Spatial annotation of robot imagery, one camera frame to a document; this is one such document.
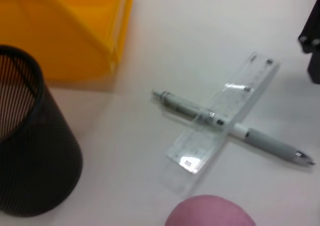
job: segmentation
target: pink eraser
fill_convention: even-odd
[[[221,197],[200,195],[179,203],[165,226],[256,226],[235,203]]]

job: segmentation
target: transparent ruler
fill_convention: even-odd
[[[250,111],[279,66],[271,58],[254,53],[210,101],[206,108],[212,113],[200,113],[167,151],[169,159],[191,175],[197,174],[222,146],[234,124]],[[213,117],[221,118],[215,128],[208,127]]]

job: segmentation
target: white desk surface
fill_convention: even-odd
[[[1,225],[164,225],[182,200],[159,182],[164,153],[185,130],[150,102],[152,88],[205,104],[253,51],[282,62],[247,126],[320,162],[320,86],[297,42],[316,0],[135,0],[112,89],[52,89],[84,156],[74,192],[34,218]],[[259,226],[320,225],[320,165],[300,170],[226,143],[195,194],[225,197]]]

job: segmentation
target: gray pen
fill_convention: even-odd
[[[190,119],[194,119],[198,115],[203,114],[210,115],[212,120],[208,122],[209,126],[222,128],[228,123],[223,118],[215,115],[214,112],[177,97],[169,92],[152,91],[152,94],[163,106]],[[255,129],[244,127],[239,123],[234,125],[230,131],[230,135],[251,146],[260,148],[284,160],[294,162],[299,165],[309,166],[315,165],[316,163],[311,157],[297,148],[282,143]]]

